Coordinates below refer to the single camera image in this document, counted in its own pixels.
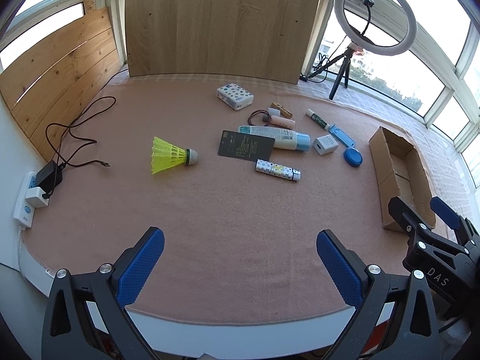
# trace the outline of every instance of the cardboard box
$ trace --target cardboard box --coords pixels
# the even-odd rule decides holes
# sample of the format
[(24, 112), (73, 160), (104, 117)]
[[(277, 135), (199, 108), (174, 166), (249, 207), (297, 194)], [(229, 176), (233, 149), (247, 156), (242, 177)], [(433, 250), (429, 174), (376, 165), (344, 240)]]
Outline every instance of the cardboard box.
[(435, 213), (430, 209), (430, 186), (415, 147), (385, 127), (377, 130), (369, 144), (380, 192), (383, 228), (403, 232), (388, 214), (388, 202), (394, 196), (402, 198), (434, 228)]

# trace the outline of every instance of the yellow shuttlecock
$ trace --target yellow shuttlecock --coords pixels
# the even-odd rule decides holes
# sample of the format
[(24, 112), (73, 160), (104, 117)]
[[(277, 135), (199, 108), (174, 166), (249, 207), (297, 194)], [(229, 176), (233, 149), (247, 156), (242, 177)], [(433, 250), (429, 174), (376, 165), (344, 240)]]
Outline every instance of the yellow shuttlecock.
[(193, 149), (183, 150), (171, 143), (154, 137), (152, 147), (152, 174), (179, 164), (193, 165), (198, 161), (198, 153)]

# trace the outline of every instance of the black card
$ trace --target black card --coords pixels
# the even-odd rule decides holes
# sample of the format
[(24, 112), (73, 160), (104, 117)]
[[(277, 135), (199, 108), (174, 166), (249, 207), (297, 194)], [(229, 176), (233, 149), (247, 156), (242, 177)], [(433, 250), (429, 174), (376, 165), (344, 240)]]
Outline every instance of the black card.
[(223, 131), (218, 148), (218, 155), (253, 162), (257, 162), (258, 159), (268, 161), (274, 143), (274, 138), (234, 131)]

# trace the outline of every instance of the blue gripper pad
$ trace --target blue gripper pad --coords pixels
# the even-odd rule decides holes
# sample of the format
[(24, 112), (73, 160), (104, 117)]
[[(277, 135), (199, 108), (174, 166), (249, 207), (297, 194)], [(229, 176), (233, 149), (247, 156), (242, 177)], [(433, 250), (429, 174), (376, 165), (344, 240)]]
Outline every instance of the blue gripper pad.
[(356, 309), (360, 307), (363, 303), (362, 283), (324, 231), (318, 233), (317, 236), (317, 253), (344, 302)]
[(140, 294), (165, 246), (165, 237), (156, 229), (118, 279), (117, 302), (121, 308), (132, 304)]
[(460, 228), (460, 217), (458, 214), (453, 211), (450, 206), (448, 206), (442, 199), (438, 196), (431, 198), (430, 208), (445, 224), (452, 230), (457, 230)]

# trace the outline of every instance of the wooden plank wall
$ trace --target wooden plank wall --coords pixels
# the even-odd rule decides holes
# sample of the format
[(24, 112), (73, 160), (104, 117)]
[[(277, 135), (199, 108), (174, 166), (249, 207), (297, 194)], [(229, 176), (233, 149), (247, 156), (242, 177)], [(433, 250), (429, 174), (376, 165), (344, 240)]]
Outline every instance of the wooden plank wall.
[(131, 76), (217, 73), (296, 84), (319, 0), (125, 0)]
[[(120, 69), (108, 10), (86, 1), (88, 14), (42, 39), (0, 74), (3, 99), (46, 161), (54, 155), (46, 126), (71, 123)], [(49, 128), (55, 147), (63, 131)]]

